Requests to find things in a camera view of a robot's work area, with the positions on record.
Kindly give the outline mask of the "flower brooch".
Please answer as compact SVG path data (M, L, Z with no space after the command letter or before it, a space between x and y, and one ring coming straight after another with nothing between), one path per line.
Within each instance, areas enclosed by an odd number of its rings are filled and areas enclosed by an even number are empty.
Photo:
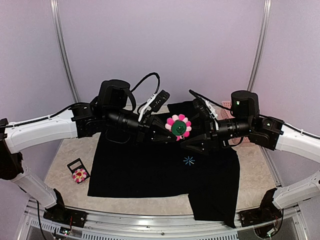
M166 120L165 128L180 141L190 136L192 123L184 114L174 114Z
M87 171L84 168L79 168L75 170L75 172L72 174L73 180L76 183L81 183L87 178L88 174Z

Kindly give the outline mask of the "pink plastic basket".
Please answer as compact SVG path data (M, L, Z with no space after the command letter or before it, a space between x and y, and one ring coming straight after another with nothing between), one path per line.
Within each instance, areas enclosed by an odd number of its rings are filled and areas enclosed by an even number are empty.
M221 104L222 104L223 107L225 107L227 109L230 109L231 106L232 106L231 101L222 101ZM220 111L222 118L223 119L231 119L231 118L233 118L233 116L231 115L230 111L227 110L227 109L222 109ZM240 137L233 138L230 141L232 142L233 145L237 145L241 141L241 138ZM250 142L249 139L247 137L244 137L241 143L242 144L248 144L249 142Z

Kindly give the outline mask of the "black t-shirt blue logo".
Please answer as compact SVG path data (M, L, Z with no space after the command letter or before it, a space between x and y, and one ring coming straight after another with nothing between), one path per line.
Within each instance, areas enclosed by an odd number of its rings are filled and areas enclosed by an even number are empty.
M123 131L125 111L109 114L100 134L87 194L102 198L161 198L187 195L198 221L222 221L234 228L240 163L232 148L203 155L178 141L136 144Z

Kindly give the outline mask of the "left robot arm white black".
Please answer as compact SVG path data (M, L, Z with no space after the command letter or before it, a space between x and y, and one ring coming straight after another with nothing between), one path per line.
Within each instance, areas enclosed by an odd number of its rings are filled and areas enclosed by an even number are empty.
M138 143L169 143L176 137L155 115L169 98L169 93L155 93L147 102L151 111L135 114L127 110L127 101L136 106L130 84L119 79L105 80L98 96L90 103L75 103L63 110L27 121L0 121L0 177L18 185L44 207L44 218L71 227L82 228L87 213L67 208L62 195L46 185L23 166L22 150L63 139L92 137L115 129Z

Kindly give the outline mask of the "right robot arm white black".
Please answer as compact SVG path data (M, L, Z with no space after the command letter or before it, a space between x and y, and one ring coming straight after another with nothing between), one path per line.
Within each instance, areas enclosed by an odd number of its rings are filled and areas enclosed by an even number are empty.
M194 108L204 120L204 132L182 142L184 149L210 154L231 148L229 140L248 138L253 144L269 150L293 153L309 160L320 161L320 138L297 129L275 117L260 114L259 98L254 92L238 90L231 94L232 118L219 120L215 102L190 90L195 97ZM284 210L320 194L320 173L286 187L268 190L258 208L240 212L242 226L282 219Z

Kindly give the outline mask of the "front aluminium rail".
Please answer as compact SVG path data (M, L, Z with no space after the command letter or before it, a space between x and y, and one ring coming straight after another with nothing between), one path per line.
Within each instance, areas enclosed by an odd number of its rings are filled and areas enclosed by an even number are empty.
M167 198L113 199L65 197L67 207L87 213L83 227L44 219L44 210L34 199L27 202L14 238L16 240L257 240L271 221L242 225L236 215L235 228L223 222L197 221L185 195Z

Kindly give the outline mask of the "right aluminium frame post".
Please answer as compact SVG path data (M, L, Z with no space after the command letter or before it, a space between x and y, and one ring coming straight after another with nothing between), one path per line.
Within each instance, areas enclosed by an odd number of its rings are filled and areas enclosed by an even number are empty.
M251 72L250 72L249 80L247 84L247 89L246 89L249 92L252 92L254 90L255 83L257 81L257 75L258 75L261 59L263 56L264 46L265 46L266 37L268 33L271 8L272 8L272 0L264 0L260 28L258 32L257 45L255 48L253 64L252 64L252 68L251 68Z

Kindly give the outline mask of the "aluminium frame post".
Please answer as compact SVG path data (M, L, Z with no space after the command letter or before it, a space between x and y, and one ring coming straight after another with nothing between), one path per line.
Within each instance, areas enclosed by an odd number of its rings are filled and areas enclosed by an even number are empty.
M62 60L62 65L65 71L67 84L69 86L72 100L74 103L81 101L75 80L73 78L72 70L69 63L68 53L65 45L62 22L60 17L59 2L57 0L50 0L50 7L52 13L53 24L56 32L57 44Z
M260 28L258 32L257 45L255 48L253 64L252 64L252 68L251 68L251 72L250 72L249 80L247 84L247 89L246 89L249 92L252 92L254 90L255 83L257 81L257 75L258 75L261 59L263 56L264 46L265 46L266 37L268 33L271 8L272 8L272 0L264 0Z

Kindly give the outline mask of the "left aluminium frame post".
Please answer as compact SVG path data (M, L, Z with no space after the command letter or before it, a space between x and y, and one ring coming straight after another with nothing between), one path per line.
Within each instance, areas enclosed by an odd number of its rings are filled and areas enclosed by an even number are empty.
M62 60L62 65L65 71L67 84L69 86L72 100L74 103L81 101L75 80L73 78L72 70L69 63L68 53L65 45L62 22L60 17L59 2L57 0L50 0L50 7L52 13L53 24L56 32L57 44Z

